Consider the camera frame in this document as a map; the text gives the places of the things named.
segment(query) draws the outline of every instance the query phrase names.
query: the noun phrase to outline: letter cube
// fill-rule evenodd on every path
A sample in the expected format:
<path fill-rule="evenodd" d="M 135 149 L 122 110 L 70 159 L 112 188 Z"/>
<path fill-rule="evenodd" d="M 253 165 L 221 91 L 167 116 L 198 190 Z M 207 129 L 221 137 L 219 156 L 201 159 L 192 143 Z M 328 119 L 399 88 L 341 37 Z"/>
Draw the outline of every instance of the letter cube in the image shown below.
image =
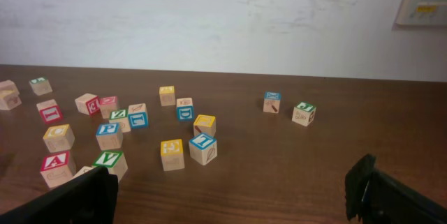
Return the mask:
<path fill-rule="evenodd" d="M 20 94 L 19 90 L 15 86 L 15 83 L 11 80 L 0 82 L 0 91 L 14 91 L 17 94 Z"/>
<path fill-rule="evenodd" d="M 264 112 L 278 113 L 281 103 L 281 94 L 276 92 L 265 92 Z"/>
<path fill-rule="evenodd" d="M 111 112 L 119 110 L 118 97 L 113 96 L 100 99 L 99 108 L 101 109 L 103 119 L 108 119 Z"/>
<path fill-rule="evenodd" d="M 46 77 L 39 77 L 29 81 L 31 88 L 37 96 L 52 92 L 50 81 Z"/>
<path fill-rule="evenodd" d="M 69 124 L 52 126 L 43 136 L 43 141 L 50 152 L 66 151 L 73 146 L 75 136 Z"/>
<path fill-rule="evenodd" d="M 217 141 L 206 133 L 189 140 L 189 154 L 201 165 L 208 164 L 217 157 Z"/>
<path fill-rule="evenodd" d="M 110 150 L 121 148 L 123 143 L 123 132 L 119 123 L 101 124 L 96 132 L 99 148 L 101 150 Z"/>
<path fill-rule="evenodd" d="M 129 123 L 129 114 L 127 109 L 117 110 L 110 113 L 109 123 L 119 123 L 121 132 L 128 133 L 131 131 L 131 125 Z"/>
<path fill-rule="evenodd" d="M 56 103 L 56 100 L 48 100 L 37 104 L 37 110 L 46 124 L 61 120 L 62 112 Z"/>
<path fill-rule="evenodd" d="M 132 128 L 148 127 L 146 104 L 130 105 L 129 106 L 129 123 Z"/>
<path fill-rule="evenodd" d="M 161 106 L 175 105 L 174 86 L 160 87 L 159 93 L 160 93 Z"/>
<path fill-rule="evenodd" d="M 75 99 L 76 107 L 80 113 L 93 115 L 99 112 L 99 99 L 97 95 L 84 94 Z"/>
<path fill-rule="evenodd" d="M 292 121 L 303 126 L 308 126 L 314 120 L 315 111 L 315 106 L 301 102 L 293 108 Z"/>
<path fill-rule="evenodd" d="M 84 173 L 86 173 L 86 172 L 88 172 L 88 171 L 90 171 L 92 169 L 93 169 L 92 167 L 84 166 L 71 179 L 78 178 L 79 176 L 83 175 Z"/>
<path fill-rule="evenodd" d="M 53 154 L 43 159 L 41 175 L 49 188 L 60 186 L 76 173 L 76 164 L 69 151 Z"/>
<path fill-rule="evenodd" d="M 118 182 L 127 171 L 127 162 L 122 151 L 103 151 L 92 165 L 103 166 L 109 170 L 109 174 L 118 176 Z"/>
<path fill-rule="evenodd" d="M 206 133 L 211 137 L 216 134 L 216 117 L 207 115 L 198 115 L 194 121 L 194 136 Z"/>
<path fill-rule="evenodd" d="M 0 110 L 12 110 L 21 104 L 19 93 L 13 90 L 0 91 Z"/>
<path fill-rule="evenodd" d="M 177 118 L 179 121 L 194 120 L 194 107 L 192 98 L 177 99 Z"/>
<path fill-rule="evenodd" d="M 160 152 L 163 170 L 184 169 L 182 140 L 162 141 Z"/>

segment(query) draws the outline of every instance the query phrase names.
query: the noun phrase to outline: white device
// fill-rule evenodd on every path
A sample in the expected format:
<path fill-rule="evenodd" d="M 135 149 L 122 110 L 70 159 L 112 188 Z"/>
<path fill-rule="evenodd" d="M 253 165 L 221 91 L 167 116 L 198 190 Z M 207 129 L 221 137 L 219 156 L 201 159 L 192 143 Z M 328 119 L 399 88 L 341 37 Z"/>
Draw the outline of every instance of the white device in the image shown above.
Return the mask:
<path fill-rule="evenodd" d="M 403 0 L 399 25 L 447 25 L 447 0 Z"/>

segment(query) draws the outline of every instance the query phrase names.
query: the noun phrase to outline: alphabet block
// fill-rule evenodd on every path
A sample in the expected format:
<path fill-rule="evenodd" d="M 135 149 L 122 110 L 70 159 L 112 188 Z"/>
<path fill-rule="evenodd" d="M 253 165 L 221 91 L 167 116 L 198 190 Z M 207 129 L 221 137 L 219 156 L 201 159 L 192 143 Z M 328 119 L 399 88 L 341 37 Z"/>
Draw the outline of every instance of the alphabet block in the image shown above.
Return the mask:
<path fill-rule="evenodd" d="M 43 141 L 50 152 L 66 151 L 73 146 L 75 136 L 69 124 L 52 126 L 43 136 Z"/>
<path fill-rule="evenodd" d="M 84 166 L 71 179 L 78 178 L 79 176 L 83 175 L 84 173 L 86 173 L 86 172 L 88 172 L 88 171 L 90 171 L 92 169 L 93 169 L 92 167 Z"/>
<path fill-rule="evenodd" d="M 100 99 L 99 108 L 101 109 L 103 119 L 108 119 L 111 112 L 119 110 L 118 97 L 112 96 Z"/>
<path fill-rule="evenodd" d="M 123 143 L 123 132 L 119 123 L 101 124 L 96 132 L 99 148 L 101 150 L 110 150 L 121 148 Z"/>
<path fill-rule="evenodd" d="M 281 94 L 276 92 L 265 92 L 264 112 L 278 113 L 281 103 Z"/>
<path fill-rule="evenodd" d="M 175 105 L 174 86 L 160 87 L 159 93 L 160 93 L 161 106 Z"/>
<path fill-rule="evenodd" d="M 91 116 L 99 112 L 99 99 L 97 95 L 84 94 L 76 98 L 75 103 L 80 113 Z"/>
<path fill-rule="evenodd" d="M 110 113 L 109 123 L 119 123 L 121 132 L 130 132 L 131 126 L 129 124 L 128 115 L 127 109 L 113 111 Z"/>
<path fill-rule="evenodd" d="M 37 96 L 52 92 L 50 81 L 46 77 L 39 77 L 29 81 L 31 88 Z"/>
<path fill-rule="evenodd" d="M 148 127 L 146 104 L 129 106 L 129 123 L 133 129 Z"/>
<path fill-rule="evenodd" d="M 194 136 L 206 133 L 211 137 L 216 134 L 216 117 L 207 115 L 198 115 L 194 121 Z"/>
<path fill-rule="evenodd" d="M 192 98 L 177 99 L 177 118 L 179 121 L 194 120 L 194 107 Z"/>
<path fill-rule="evenodd" d="M 15 83 L 11 80 L 0 82 L 0 91 L 14 91 L 17 94 L 20 94 L 19 90 L 15 86 Z"/>
<path fill-rule="evenodd" d="M 118 182 L 127 171 L 127 162 L 122 151 L 103 151 L 95 160 L 93 167 L 104 166 L 109 170 L 109 174 L 118 176 Z"/>
<path fill-rule="evenodd" d="M 189 140 L 189 154 L 201 165 L 208 164 L 217 157 L 217 141 L 206 133 Z"/>
<path fill-rule="evenodd" d="M 0 91 L 0 110 L 12 110 L 21 104 L 19 93 L 13 90 Z"/>
<path fill-rule="evenodd" d="M 41 175 L 49 188 L 60 186 L 76 173 L 76 165 L 69 151 L 53 154 L 43 159 Z"/>
<path fill-rule="evenodd" d="M 315 106 L 301 102 L 293 108 L 292 121 L 302 126 L 308 126 L 314 120 L 315 112 Z"/>
<path fill-rule="evenodd" d="M 37 110 L 46 124 L 62 119 L 61 109 L 54 99 L 38 103 Z"/>
<path fill-rule="evenodd" d="M 162 141 L 160 152 L 163 170 L 172 171 L 184 169 L 182 140 Z"/>

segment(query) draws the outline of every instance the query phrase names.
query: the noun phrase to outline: brown table surface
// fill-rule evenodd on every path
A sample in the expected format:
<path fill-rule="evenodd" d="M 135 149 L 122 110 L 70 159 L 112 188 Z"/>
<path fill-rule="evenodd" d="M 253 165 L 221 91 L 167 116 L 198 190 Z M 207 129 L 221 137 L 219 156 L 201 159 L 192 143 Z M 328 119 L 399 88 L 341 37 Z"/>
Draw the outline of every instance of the brown table surface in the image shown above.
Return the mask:
<path fill-rule="evenodd" d="M 53 92 L 28 81 L 46 76 Z M 129 170 L 119 184 L 115 223 L 346 223 L 344 176 L 366 153 L 376 166 L 447 207 L 447 84 L 324 77 L 155 70 L 0 66 L 22 105 L 0 112 L 0 213 L 48 192 L 39 173 L 48 128 L 36 103 L 55 99 L 75 133 L 77 168 L 100 154 L 105 120 L 77 111 L 85 93 L 146 103 L 149 128 L 124 134 Z M 189 156 L 193 122 L 161 107 L 159 87 L 192 97 L 197 114 L 217 118 L 218 156 L 202 166 Z M 262 110 L 265 91 L 282 94 L 279 114 Z M 317 106 L 309 127 L 293 106 Z M 164 172 L 160 141 L 181 138 L 185 169 Z"/>

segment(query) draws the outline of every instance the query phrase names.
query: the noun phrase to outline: white wall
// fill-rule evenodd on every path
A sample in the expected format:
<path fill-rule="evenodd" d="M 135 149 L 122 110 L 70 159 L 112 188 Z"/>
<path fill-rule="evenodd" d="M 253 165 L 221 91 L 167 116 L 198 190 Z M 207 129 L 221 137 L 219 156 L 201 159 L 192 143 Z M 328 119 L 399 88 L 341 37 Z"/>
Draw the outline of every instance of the white wall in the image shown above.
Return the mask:
<path fill-rule="evenodd" d="M 447 81 L 401 0 L 0 0 L 0 64 Z"/>

